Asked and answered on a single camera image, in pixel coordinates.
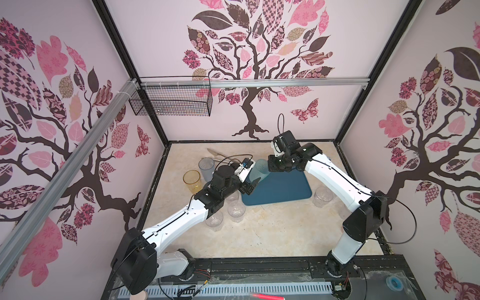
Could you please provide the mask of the teal dotted plastic cup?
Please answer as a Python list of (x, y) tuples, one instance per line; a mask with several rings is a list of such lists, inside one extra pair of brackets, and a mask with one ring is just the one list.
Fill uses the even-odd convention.
[(259, 159), (259, 160), (256, 161), (255, 166), (253, 167), (252, 171), (250, 172), (250, 174), (248, 176), (248, 180), (253, 181), (256, 178), (261, 178), (261, 181), (262, 181), (269, 175), (270, 175), (270, 170), (269, 170), (269, 167), (268, 167), (268, 162), (265, 159)]

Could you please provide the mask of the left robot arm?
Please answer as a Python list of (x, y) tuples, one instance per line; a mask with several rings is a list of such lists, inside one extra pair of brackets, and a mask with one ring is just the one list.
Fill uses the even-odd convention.
[(164, 221), (144, 230), (128, 230), (115, 252), (111, 267), (131, 295), (144, 291), (152, 281), (190, 274), (191, 258), (185, 251), (166, 254), (165, 249), (193, 226), (217, 213), (236, 191), (250, 195), (259, 180), (247, 180), (255, 161), (223, 165), (212, 180), (193, 195), (188, 205)]

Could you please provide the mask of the clear glass near right arm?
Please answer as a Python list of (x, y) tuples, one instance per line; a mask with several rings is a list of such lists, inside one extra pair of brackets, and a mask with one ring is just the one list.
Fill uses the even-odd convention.
[(334, 193), (329, 188), (321, 186), (316, 189), (312, 202), (317, 208), (322, 208), (330, 203), (334, 197)]

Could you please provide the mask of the tall frosted blue cup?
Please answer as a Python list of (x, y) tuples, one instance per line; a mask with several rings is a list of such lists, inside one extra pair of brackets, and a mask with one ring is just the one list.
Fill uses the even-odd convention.
[(210, 182), (215, 172), (215, 161), (210, 157), (204, 157), (198, 162), (198, 167), (205, 182)]

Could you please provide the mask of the yellow transparent cup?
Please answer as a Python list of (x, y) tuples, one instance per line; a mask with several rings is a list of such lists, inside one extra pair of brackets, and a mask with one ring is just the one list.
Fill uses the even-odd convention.
[(193, 195), (201, 191), (203, 188), (201, 175), (196, 170), (189, 170), (185, 172), (182, 180)]

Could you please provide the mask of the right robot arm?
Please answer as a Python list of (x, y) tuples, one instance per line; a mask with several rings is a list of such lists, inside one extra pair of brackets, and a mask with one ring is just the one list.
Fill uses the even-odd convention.
[(313, 143), (300, 145), (291, 131), (274, 137), (271, 147), (274, 154), (268, 156), (269, 171), (309, 173), (330, 189), (350, 212), (342, 223), (342, 236), (326, 258), (327, 272), (332, 277), (340, 277), (366, 240), (385, 222), (386, 195), (356, 182)]

